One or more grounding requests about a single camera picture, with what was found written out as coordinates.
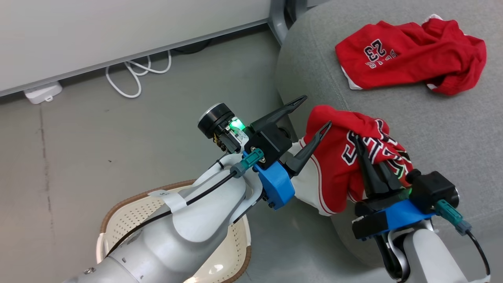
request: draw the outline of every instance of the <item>concrete floor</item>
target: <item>concrete floor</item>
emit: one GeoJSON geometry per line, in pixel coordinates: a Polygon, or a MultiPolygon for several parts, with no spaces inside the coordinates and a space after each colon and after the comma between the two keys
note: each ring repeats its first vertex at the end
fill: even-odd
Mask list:
{"type": "MultiPolygon", "coordinates": [[[[63,81],[50,103],[2,97],[2,281],[61,282],[93,265],[100,223],[113,205],[197,178],[222,155],[196,127],[207,108],[225,102],[251,122],[282,104],[273,85],[278,52],[262,29],[175,55],[168,73],[140,78],[137,99],[117,94],[104,70],[63,81]]],[[[130,74],[114,69],[116,84],[136,92],[130,74]]],[[[253,255],[239,282],[348,282],[356,275],[360,282],[383,274],[359,267],[330,220],[297,200],[277,213],[260,203],[248,217],[253,255]]]]}

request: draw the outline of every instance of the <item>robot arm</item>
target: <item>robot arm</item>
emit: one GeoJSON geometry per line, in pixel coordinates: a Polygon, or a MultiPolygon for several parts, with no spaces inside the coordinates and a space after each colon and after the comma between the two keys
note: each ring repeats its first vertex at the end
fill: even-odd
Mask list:
{"type": "Polygon", "coordinates": [[[225,104],[206,111],[199,129],[229,154],[190,188],[162,192],[169,207],[161,206],[124,235],[102,262],[64,283],[182,283],[190,278],[222,243],[228,226],[261,198],[277,210],[293,197],[290,179],[299,174],[331,125],[320,129],[289,162],[279,162],[292,142],[276,122],[306,99],[302,96],[249,127],[225,104]],[[252,194],[245,198],[247,188],[252,194]]]}
{"type": "MultiPolygon", "coordinates": [[[[276,122],[306,99],[302,96],[248,127],[225,104],[206,111],[199,129],[229,154],[190,188],[170,194],[170,206],[161,206],[124,235],[101,263],[64,283],[182,283],[195,274],[226,237],[227,227],[260,199],[277,210],[293,197],[290,179],[299,174],[331,126],[329,122],[322,127],[286,163],[279,162],[292,143],[276,122]],[[245,198],[247,188],[252,194],[245,198]]],[[[355,237],[376,241],[386,270],[397,282],[467,282],[431,223],[432,216],[441,215],[476,243],[471,227],[454,209],[459,203],[454,185],[438,173],[416,172],[409,193],[386,165],[374,168],[361,139],[356,145],[368,199],[356,205],[355,237]],[[444,186],[431,186],[439,182],[444,186]]],[[[476,246],[486,265],[484,282],[489,282],[487,260],[476,246]]]]}
{"type": "Polygon", "coordinates": [[[397,282],[468,283],[451,253],[433,229],[435,215],[448,220],[462,236],[469,235],[486,267],[480,245],[471,226],[455,209],[459,205],[456,187],[438,172],[422,175],[417,169],[406,176],[412,189],[403,188],[385,164],[372,165],[367,148],[356,136],[358,161],[367,199],[355,205],[353,233],[360,240],[374,239],[386,271],[397,282]]]}

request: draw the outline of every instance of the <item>gray couch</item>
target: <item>gray couch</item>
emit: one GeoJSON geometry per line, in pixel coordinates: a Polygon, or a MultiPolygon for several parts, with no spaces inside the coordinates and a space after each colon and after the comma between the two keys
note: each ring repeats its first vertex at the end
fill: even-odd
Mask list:
{"type": "MultiPolygon", "coordinates": [[[[391,136],[409,152],[423,172],[437,170],[457,185],[460,211],[473,225],[492,263],[493,278],[503,261],[503,2],[499,0],[334,0],[303,15],[282,46],[276,83],[284,102],[300,95],[309,99],[290,119],[299,137],[305,133],[313,106],[328,104],[383,118],[391,136]],[[350,90],[334,47],[364,25],[422,23],[431,14],[455,19],[461,29],[482,38],[487,65],[477,86],[455,97],[431,92],[424,84],[370,91],[350,90]]],[[[380,266],[375,244],[353,238],[351,206],[332,217],[346,247],[363,263],[380,266]]],[[[435,228],[469,279],[483,277],[483,265],[467,237],[441,219],[435,228]]]]}

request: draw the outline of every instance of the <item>white laundry basket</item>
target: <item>white laundry basket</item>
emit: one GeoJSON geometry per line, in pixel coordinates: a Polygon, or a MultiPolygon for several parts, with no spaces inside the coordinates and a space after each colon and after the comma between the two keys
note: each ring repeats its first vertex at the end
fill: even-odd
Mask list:
{"type": "MultiPolygon", "coordinates": [[[[195,180],[153,189],[116,204],[101,224],[96,243],[96,261],[99,263],[114,244],[127,232],[143,222],[164,202],[148,193],[156,190],[178,191],[189,187],[195,180]]],[[[230,283],[236,281],[248,267],[252,249],[246,215],[229,226],[227,237],[208,258],[196,274],[184,283],[230,283]]]]}

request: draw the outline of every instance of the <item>white power adapter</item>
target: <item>white power adapter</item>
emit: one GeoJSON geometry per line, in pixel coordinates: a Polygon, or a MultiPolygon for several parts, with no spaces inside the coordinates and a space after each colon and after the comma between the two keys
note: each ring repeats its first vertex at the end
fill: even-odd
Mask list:
{"type": "Polygon", "coordinates": [[[60,93],[62,90],[63,87],[59,84],[58,81],[56,81],[53,83],[24,90],[24,93],[26,95],[26,98],[28,98],[31,103],[39,104],[44,101],[52,101],[54,96],[60,93]]]}

